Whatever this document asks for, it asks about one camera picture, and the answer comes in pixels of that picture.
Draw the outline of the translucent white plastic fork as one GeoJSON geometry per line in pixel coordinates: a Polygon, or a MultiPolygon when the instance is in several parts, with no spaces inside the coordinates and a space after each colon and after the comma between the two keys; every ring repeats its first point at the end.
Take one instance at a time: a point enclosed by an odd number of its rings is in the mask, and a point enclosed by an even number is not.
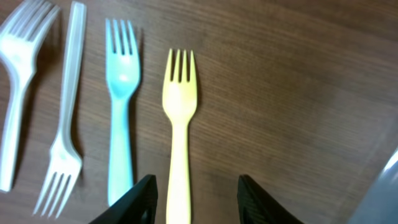
{"type": "Polygon", "coordinates": [[[72,142],[71,126],[83,55],[86,11],[85,4],[72,2],[63,62],[58,129],[50,148],[49,167],[33,215],[43,205],[40,215],[51,217],[55,207],[59,206],[55,213],[55,218],[58,218],[83,166],[82,158],[72,142]]]}

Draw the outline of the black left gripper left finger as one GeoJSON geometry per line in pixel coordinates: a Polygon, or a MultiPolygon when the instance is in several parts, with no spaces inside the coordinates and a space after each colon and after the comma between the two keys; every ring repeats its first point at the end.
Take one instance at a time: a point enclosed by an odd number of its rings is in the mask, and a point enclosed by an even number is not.
{"type": "Polygon", "coordinates": [[[146,175],[90,224],[154,224],[157,199],[156,176],[146,175]]]}

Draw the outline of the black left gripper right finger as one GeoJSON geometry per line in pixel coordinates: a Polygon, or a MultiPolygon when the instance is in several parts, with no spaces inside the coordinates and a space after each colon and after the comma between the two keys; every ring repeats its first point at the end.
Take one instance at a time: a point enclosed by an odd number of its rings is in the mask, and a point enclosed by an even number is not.
{"type": "Polygon", "coordinates": [[[238,180],[240,224],[303,224],[249,175],[238,180]]]}

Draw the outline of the yellow plastic fork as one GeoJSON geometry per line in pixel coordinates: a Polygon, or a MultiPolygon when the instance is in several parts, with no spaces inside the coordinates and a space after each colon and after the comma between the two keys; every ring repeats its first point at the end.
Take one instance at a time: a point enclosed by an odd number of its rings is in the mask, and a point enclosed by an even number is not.
{"type": "Polygon", "coordinates": [[[188,159],[188,125],[198,103],[197,73],[193,52],[169,50],[162,92],[162,106],[172,124],[172,149],[167,191],[166,222],[192,221],[188,159]]]}

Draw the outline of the light blue plastic fork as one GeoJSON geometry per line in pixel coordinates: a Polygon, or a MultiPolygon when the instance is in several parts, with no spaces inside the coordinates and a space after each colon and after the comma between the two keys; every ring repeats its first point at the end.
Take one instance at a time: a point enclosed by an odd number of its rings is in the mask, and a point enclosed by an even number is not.
{"type": "Polygon", "coordinates": [[[141,80],[141,64],[131,21],[105,20],[106,84],[111,98],[108,205],[133,186],[129,102],[141,80]]]}

